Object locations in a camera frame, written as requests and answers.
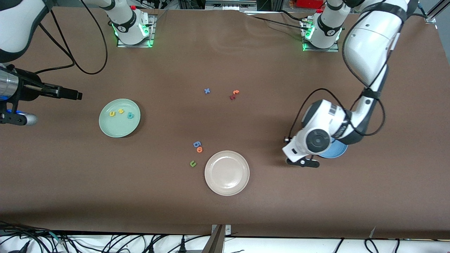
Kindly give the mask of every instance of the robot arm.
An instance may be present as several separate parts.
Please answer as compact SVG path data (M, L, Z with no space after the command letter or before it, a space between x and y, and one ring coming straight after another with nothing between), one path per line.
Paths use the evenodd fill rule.
M301 121L302 129L283 148L292 162L325 152L332 143L331 138L347 145L361 141L364 136L359 133L366 133L376 99L383 89L388 72L385 62L406 20L408 0L363 0L358 6L352 6L351 1L360 0L345 2L361 12L358 19L361 21L349 31L343 50L349 66L365 84L371 85L370 89L363 90L352 112L345 112L324 99L314 102Z
M17 110L18 102L32 101L39 96L81 100L77 90L44 83L32 72L3 65L22 56L32 35L44 16L53 7L53 0L0 0L0 124L30 126L37 122L31 113ZM82 0L101 7L109 16L119 39L128 45L148 37L148 15L131 9L126 0Z
M142 26L148 15L131 10L126 0L83 0L101 7L112 21L119 39L128 45L149 35ZM30 45L37 25L52 9L52 0L0 0L0 63L16 60Z

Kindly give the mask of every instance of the brown table surface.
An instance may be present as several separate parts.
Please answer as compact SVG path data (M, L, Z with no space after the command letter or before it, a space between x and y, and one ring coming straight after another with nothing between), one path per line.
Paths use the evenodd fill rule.
M86 10L54 10L79 64L98 69L103 44ZM116 48L108 18L93 13L108 41L105 70L41 74L83 100L21 102L39 123L1 126L0 219L55 230L204 234L228 223L251 236L363 238L375 226L374 237L450 236L450 75L434 25L412 17L403 29L382 95L384 129L316 169L287 165L283 136L314 89L331 89L347 106L361 92L340 53L303 52L298 29L237 11L170 10L153 48ZM43 24L59 38L51 16ZM37 29L14 63L37 71L70 61ZM114 139L98 117L118 98L136 101L142 120ZM321 98L332 101L322 93L309 103ZM231 197L204 179L206 162L222 150L250 166L247 187Z

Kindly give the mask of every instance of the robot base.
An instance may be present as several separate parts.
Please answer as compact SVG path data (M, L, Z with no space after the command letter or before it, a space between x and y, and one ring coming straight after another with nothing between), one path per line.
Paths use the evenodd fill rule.
M148 16L148 37L144 38L140 43L135 45L127 45L123 43L119 38L117 38L117 47L131 47L131 48L149 48L153 47L153 41L155 40L156 31L156 21L158 19L157 15Z
M339 52L338 43L335 42L333 46L330 48L318 48L315 47L307 40L304 36L301 37L302 43L303 43L303 51L316 51L316 52Z
M318 48L318 47L312 45L311 42L309 40L307 40L306 36L310 36L310 33L314 32L313 20L314 20L313 16L308 16L307 18L304 18L299 22L300 27L308 28L308 30L301 31L301 40L302 40L302 44L303 44L303 51L339 52L337 41L335 41L331 47L323 49L323 48Z

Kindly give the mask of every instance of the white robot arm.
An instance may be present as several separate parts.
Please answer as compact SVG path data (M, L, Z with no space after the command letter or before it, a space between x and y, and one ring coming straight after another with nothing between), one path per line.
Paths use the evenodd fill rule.
M407 19L408 2L408 0L345 0L343 2L344 5L347 4L361 12L358 23L348 32L348 38L343 45L343 54L346 55L348 66L356 70L367 87L364 88L355 111L344 111L342 107L324 99L314 102L301 121L302 129L290 142L285 140L289 142L283 148L283 152L290 160L288 162L295 163L303 159L299 164L302 166L305 164L307 155L325 152L332 143L331 138L347 145L362 140L386 80L387 55L390 50L393 50L400 28ZM340 29L342 22L340 18L336 27ZM334 43L335 38L328 39L324 35L327 32L322 31L320 26L316 26L314 34L316 32L318 37L325 38L324 41L327 41L328 46Z
M125 44L137 44L149 35L148 29L143 29L148 15L131 10L126 0L83 0L83 3L101 7ZM25 53L37 25L52 7L52 0L0 0L0 63L13 61Z

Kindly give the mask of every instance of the green led light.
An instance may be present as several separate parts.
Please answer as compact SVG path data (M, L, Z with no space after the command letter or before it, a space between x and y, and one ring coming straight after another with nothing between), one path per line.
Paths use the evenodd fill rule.
M148 47L153 47L153 42L154 42L154 39L147 41Z
M119 35L117 35L116 28L115 28L113 25L111 25L111 26L112 26L112 28L114 29L114 34L116 35L116 37L119 37Z
M307 40L310 40L310 39L311 39L312 33L313 33L314 30L315 30L314 27L311 27L311 28L312 28L311 31L306 33L305 38L306 38Z
M143 29L142 27L143 27L143 25L140 25L140 26L139 26L139 29L141 29L142 36L145 37L145 36L147 36L147 35L149 34L149 31L148 31L148 30L145 30L145 31L144 31L144 29Z

